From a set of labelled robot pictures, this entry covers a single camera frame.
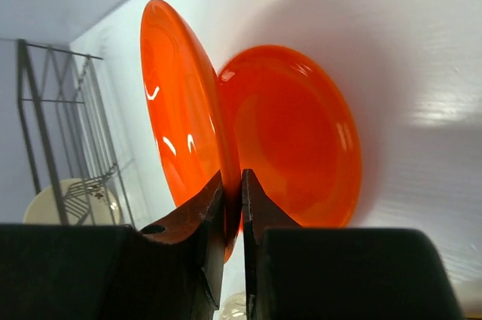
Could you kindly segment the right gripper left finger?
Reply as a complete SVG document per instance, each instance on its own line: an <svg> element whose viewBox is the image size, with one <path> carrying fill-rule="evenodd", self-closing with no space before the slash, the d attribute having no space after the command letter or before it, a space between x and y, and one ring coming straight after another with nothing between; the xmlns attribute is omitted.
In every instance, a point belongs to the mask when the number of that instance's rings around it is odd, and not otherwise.
<svg viewBox="0 0 482 320"><path fill-rule="evenodd" d="M165 217L1 227L3 319L210 319L224 267L220 175Z"/></svg>

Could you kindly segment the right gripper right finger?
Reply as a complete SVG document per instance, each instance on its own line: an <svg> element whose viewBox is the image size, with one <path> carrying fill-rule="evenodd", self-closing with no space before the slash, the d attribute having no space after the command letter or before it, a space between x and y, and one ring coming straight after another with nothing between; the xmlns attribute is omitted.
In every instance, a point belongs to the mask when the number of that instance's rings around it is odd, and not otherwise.
<svg viewBox="0 0 482 320"><path fill-rule="evenodd" d="M302 227L242 176L250 319L461 319L441 257L423 232Z"/></svg>

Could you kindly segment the orange plastic plate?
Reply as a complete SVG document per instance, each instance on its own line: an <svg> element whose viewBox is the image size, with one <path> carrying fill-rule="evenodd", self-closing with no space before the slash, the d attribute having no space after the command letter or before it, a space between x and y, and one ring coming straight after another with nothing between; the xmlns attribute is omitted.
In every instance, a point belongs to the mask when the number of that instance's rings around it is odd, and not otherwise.
<svg viewBox="0 0 482 320"><path fill-rule="evenodd" d="M260 45L218 74L242 169L305 227L345 227L362 184L361 145L337 85L315 61Z"/></svg>
<svg viewBox="0 0 482 320"><path fill-rule="evenodd" d="M140 57L151 128L174 203L184 204L221 174L228 260L239 231L241 170L211 60L193 29L164 0L145 6Z"/></svg>

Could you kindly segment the cream plate with dark spot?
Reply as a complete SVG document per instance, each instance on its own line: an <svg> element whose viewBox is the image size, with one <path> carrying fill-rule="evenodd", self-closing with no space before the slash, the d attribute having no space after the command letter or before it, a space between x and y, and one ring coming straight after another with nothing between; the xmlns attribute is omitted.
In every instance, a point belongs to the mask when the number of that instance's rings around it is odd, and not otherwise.
<svg viewBox="0 0 482 320"><path fill-rule="evenodd" d="M70 225L118 225L123 215L116 196L95 179L69 178L59 183ZM53 188L41 191L29 204L25 224L59 224Z"/></svg>

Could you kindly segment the grey wire dish rack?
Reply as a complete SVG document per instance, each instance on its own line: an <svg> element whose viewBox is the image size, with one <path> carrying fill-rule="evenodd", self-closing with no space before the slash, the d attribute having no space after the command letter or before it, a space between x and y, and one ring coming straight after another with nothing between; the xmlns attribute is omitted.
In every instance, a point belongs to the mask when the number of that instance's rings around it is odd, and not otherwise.
<svg viewBox="0 0 482 320"><path fill-rule="evenodd" d="M120 205L118 225L133 226L95 68L102 57L25 39L16 41L16 52L17 113L35 197L51 186L59 224L70 225L59 183L102 181Z"/></svg>

